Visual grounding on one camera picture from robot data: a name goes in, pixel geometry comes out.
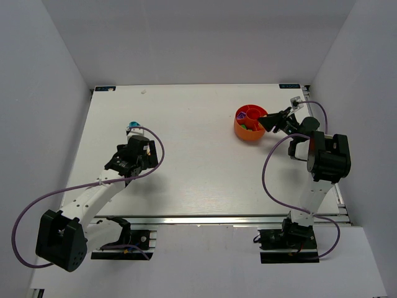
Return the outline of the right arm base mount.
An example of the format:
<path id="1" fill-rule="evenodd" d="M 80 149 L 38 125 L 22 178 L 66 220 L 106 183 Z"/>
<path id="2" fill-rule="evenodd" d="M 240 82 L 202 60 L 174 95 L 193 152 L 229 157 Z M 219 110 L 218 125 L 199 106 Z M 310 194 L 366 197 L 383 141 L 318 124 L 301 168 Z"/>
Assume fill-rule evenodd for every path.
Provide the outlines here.
<path id="1" fill-rule="evenodd" d="M 289 238 L 287 241 L 281 229 L 263 229 L 258 230 L 252 241 L 259 245 L 262 264 L 319 263 L 314 232 L 306 239 Z"/>

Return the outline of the green lego brick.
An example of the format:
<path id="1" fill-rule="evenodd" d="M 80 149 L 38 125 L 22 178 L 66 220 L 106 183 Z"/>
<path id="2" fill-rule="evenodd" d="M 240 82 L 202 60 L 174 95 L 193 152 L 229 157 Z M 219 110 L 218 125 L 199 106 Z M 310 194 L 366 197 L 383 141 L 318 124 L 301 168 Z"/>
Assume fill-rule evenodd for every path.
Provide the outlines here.
<path id="1" fill-rule="evenodd" d="M 242 129 L 244 129 L 244 130 L 252 131 L 252 129 L 247 128 L 244 124 L 241 124 L 240 127 L 241 127 Z"/>

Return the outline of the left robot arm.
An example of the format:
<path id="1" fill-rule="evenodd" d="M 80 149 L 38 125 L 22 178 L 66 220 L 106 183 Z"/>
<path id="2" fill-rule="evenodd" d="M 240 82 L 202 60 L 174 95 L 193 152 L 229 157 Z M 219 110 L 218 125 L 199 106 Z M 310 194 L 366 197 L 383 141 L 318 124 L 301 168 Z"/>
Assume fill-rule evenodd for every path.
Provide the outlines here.
<path id="1" fill-rule="evenodd" d="M 58 211 L 48 210 L 38 230 L 36 255 L 68 272 L 76 270 L 94 250 L 115 250 L 132 246 L 130 223 L 108 216 L 92 223 L 97 213 L 128 184 L 147 169 L 158 165 L 156 145 L 134 135 L 108 161 L 93 186 Z"/>

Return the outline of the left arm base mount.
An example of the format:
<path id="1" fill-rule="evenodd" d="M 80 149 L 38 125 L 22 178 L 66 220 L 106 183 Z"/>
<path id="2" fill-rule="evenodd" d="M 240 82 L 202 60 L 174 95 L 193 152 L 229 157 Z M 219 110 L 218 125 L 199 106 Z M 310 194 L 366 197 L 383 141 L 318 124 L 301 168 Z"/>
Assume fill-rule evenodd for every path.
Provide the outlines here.
<path id="1" fill-rule="evenodd" d="M 115 240 L 101 244 L 91 252 L 92 260 L 149 261 L 156 247 L 157 231 L 134 227 L 122 217 L 110 216 L 106 223 L 121 228 Z"/>

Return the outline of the purple lego brick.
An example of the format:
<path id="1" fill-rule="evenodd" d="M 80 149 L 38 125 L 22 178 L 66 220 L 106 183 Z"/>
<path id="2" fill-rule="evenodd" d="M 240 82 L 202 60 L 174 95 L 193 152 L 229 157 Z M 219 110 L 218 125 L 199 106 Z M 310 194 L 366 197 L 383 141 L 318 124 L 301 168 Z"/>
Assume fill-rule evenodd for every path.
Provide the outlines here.
<path id="1" fill-rule="evenodd" d="M 245 119 L 245 118 L 246 118 L 246 113 L 245 113 L 245 112 L 240 112 L 240 113 L 236 116 L 236 118 L 237 118 L 238 120 Z"/>

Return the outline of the teal lego piece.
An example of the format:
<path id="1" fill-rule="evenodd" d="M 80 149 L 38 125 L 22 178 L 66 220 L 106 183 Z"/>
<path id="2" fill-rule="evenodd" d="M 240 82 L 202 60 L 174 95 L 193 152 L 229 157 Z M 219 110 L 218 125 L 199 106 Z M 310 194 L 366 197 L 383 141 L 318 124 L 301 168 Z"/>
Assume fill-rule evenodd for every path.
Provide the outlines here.
<path id="1" fill-rule="evenodd" d="M 129 125 L 127 126 L 127 129 L 128 129 L 128 130 L 131 130 L 131 129 L 133 129 L 134 127 L 139 127 L 139 126 L 140 126 L 140 124 L 139 124 L 138 122 L 133 121 L 133 122 L 130 122 L 130 123 L 129 123 Z"/>

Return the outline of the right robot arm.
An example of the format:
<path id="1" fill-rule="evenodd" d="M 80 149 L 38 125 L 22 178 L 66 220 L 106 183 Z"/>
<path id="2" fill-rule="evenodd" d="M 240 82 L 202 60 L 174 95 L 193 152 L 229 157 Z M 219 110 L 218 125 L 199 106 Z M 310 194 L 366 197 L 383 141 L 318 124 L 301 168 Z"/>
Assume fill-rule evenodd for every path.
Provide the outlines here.
<path id="1" fill-rule="evenodd" d="M 283 229 L 313 226 L 314 217 L 329 190 L 345 178 L 351 169 L 349 142 L 346 135 L 328 135 L 319 131 L 320 123 L 314 117 L 305 117 L 301 122 L 284 111 L 258 118 L 268 132 L 286 133 L 284 140 L 291 138 L 288 155 L 293 160 L 304 161 L 308 171 L 307 184 L 297 207 L 278 201 L 288 207 L 290 213 L 283 221 Z"/>

